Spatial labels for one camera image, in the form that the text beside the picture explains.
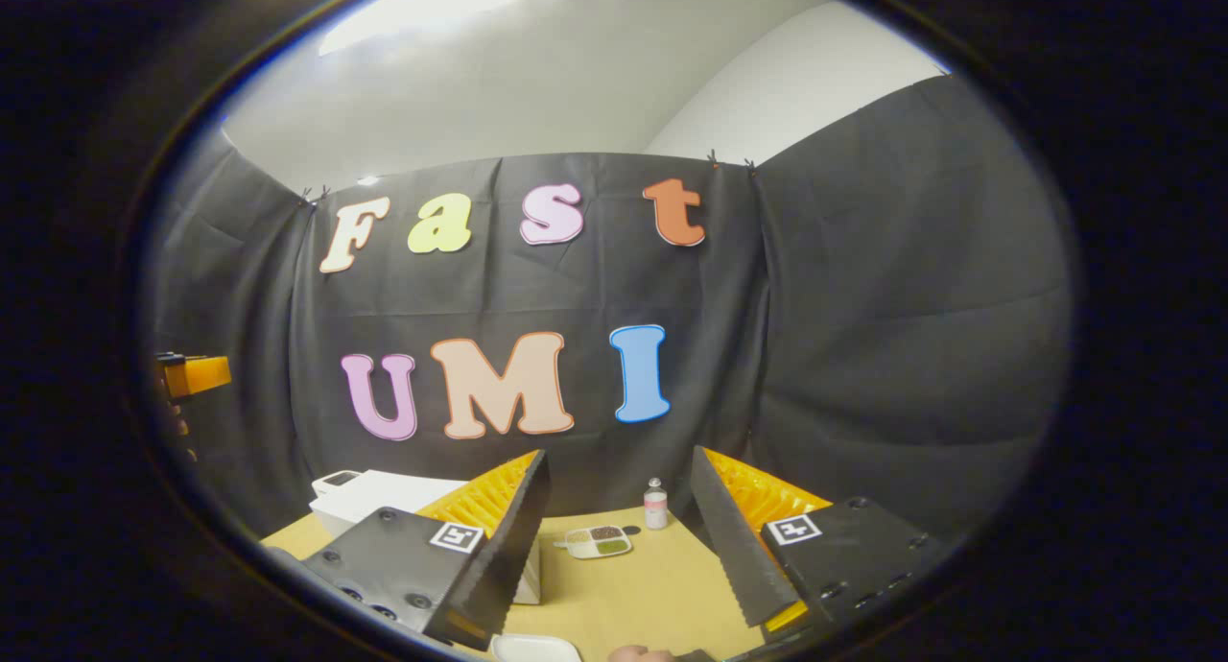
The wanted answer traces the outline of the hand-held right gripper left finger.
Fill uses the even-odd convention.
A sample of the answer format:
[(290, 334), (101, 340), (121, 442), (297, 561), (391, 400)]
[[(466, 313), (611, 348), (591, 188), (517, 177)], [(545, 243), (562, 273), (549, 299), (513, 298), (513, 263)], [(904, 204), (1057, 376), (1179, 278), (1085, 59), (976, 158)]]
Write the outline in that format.
[(535, 450), (416, 512), (375, 508), (301, 569), (392, 626), (485, 650), (503, 631), (549, 496), (546, 452)]

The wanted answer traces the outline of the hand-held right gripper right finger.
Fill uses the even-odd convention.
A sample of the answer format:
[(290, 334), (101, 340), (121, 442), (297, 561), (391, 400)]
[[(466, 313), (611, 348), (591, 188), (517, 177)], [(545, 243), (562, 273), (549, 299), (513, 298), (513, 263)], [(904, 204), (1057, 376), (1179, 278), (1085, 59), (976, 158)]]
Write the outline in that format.
[(702, 446), (690, 491), (745, 623), (770, 641), (851, 628), (948, 555), (938, 535), (873, 500), (828, 501)]

